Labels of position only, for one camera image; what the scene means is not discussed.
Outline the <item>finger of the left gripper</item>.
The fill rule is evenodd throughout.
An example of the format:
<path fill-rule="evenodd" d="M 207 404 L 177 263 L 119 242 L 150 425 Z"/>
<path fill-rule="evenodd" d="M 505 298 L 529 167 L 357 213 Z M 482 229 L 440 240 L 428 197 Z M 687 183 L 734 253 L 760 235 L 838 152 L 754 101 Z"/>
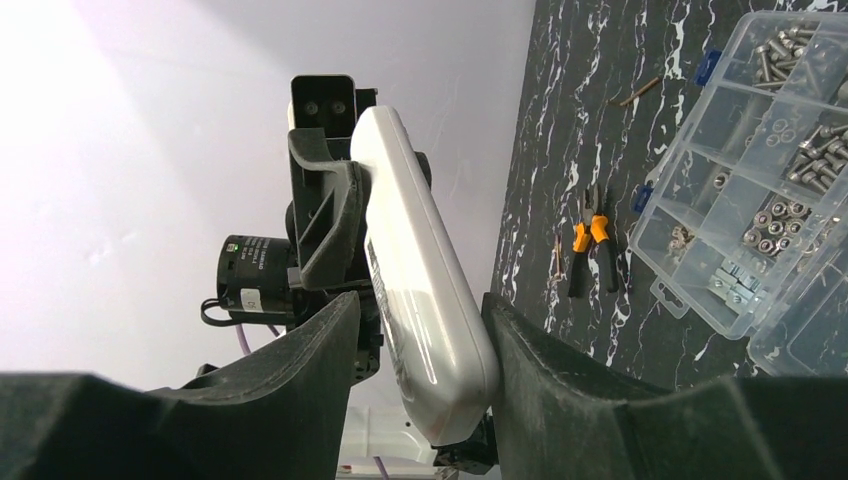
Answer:
<path fill-rule="evenodd" d="M 329 290 L 348 281 L 365 206 L 360 165 L 351 139 L 329 139 L 321 128 L 287 134 L 300 284 Z"/>

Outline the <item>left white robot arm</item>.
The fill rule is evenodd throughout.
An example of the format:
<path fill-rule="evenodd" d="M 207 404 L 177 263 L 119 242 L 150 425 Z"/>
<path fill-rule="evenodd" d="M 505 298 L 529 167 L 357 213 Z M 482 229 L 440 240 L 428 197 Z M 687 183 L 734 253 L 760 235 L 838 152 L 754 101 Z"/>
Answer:
<path fill-rule="evenodd" d="M 358 295 L 360 321 L 353 381 L 380 369 L 384 336 L 365 251 L 370 186 L 351 159 L 351 140 L 321 128 L 288 134 L 293 198 L 283 238 L 233 234 L 221 248 L 216 293 L 201 320 L 216 327 L 303 325 L 345 292 Z"/>

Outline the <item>clear plastic screw box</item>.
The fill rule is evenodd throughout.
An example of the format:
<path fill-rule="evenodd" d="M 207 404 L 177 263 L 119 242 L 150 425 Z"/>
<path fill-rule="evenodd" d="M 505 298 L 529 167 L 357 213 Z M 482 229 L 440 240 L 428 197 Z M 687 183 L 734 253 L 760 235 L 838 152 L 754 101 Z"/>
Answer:
<path fill-rule="evenodd" d="M 675 317 L 773 376 L 847 373 L 847 16 L 742 17 L 650 176 L 632 248 Z"/>

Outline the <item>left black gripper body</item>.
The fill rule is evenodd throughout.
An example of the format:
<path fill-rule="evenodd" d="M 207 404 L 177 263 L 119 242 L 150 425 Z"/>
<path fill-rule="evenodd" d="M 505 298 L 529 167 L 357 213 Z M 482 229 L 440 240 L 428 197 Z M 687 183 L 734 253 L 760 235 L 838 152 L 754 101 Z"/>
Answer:
<path fill-rule="evenodd" d="M 379 371 L 384 344 L 364 248 L 370 179 L 351 160 L 320 155 L 316 162 L 301 162 L 294 153 L 289 158 L 293 199 L 285 228 L 299 269 L 295 290 L 309 300 L 310 314 L 344 292 L 358 294 L 356 385 Z"/>

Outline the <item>white remote control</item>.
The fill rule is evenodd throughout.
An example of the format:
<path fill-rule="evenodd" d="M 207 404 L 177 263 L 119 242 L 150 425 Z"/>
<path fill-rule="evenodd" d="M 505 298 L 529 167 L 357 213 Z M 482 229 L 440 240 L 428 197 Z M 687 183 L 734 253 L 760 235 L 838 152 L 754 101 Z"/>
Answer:
<path fill-rule="evenodd" d="M 481 311 L 397 110 L 367 108 L 351 155 L 370 188 L 363 247 L 403 406 L 430 444 L 463 442 L 500 384 Z"/>

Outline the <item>orange handled pliers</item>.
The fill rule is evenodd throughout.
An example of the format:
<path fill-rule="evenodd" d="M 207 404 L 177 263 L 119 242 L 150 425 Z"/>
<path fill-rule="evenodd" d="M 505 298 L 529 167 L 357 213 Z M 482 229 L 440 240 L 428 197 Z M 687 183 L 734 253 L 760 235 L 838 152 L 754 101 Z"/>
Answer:
<path fill-rule="evenodd" d="M 597 184 L 587 187 L 579 199 L 580 221 L 575 226 L 572 246 L 571 265 L 568 277 L 568 297 L 579 298 L 582 293 L 581 278 L 588 265 L 591 247 L 596 247 L 600 256 L 600 284 L 609 293 L 619 291 L 619 278 L 616 266 L 617 250 L 607 227 L 609 218 L 604 213 L 604 196 Z"/>

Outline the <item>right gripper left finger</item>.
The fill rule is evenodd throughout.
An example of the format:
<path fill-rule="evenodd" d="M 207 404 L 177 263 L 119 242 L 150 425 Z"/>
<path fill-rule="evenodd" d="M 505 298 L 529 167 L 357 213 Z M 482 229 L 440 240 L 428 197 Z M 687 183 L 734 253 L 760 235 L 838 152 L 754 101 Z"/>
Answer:
<path fill-rule="evenodd" d="M 179 389 L 84 373 L 1 377 L 5 479 L 332 479 L 353 381 L 360 302 Z"/>

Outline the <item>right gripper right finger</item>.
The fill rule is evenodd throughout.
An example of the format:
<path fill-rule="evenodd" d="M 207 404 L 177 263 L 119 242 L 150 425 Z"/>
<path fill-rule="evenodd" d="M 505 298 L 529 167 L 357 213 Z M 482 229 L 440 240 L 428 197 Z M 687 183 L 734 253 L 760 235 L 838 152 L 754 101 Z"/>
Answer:
<path fill-rule="evenodd" d="M 482 316 L 506 479 L 843 479 L 843 378 L 723 376 L 672 391 L 547 335 L 506 299 Z"/>

